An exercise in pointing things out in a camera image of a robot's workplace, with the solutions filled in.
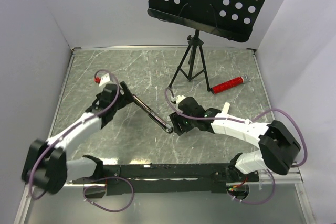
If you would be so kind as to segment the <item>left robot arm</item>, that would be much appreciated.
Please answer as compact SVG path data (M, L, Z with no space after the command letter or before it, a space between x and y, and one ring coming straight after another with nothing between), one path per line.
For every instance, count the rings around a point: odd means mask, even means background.
M22 172L29 192L37 187L44 193L55 194L67 182L80 178L92 183L101 181L104 176L102 160L90 155L74 161L67 159L82 142L110 123L119 109L132 102L132 93L124 81L106 84L75 123L45 141L34 140Z

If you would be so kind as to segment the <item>black stapler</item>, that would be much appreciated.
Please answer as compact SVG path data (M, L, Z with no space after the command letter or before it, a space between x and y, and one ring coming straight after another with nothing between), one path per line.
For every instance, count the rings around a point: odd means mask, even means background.
M163 129L166 133L173 133L173 128L163 120L156 112L154 112L148 105L146 105L143 101L141 101L135 94L132 95L134 103L139 106L148 117L154 121L161 129Z

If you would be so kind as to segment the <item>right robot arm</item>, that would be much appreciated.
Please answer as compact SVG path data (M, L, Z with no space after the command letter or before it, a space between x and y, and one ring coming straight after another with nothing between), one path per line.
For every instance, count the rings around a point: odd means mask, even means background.
M235 181L247 174L268 169L278 175L287 175L301 146L286 126L277 120L270 123L253 122L228 114L225 109L204 109L193 97L178 95L169 105L174 132L177 135L192 129L212 134L227 135L257 148L249 153L239 153L231 161L229 175Z

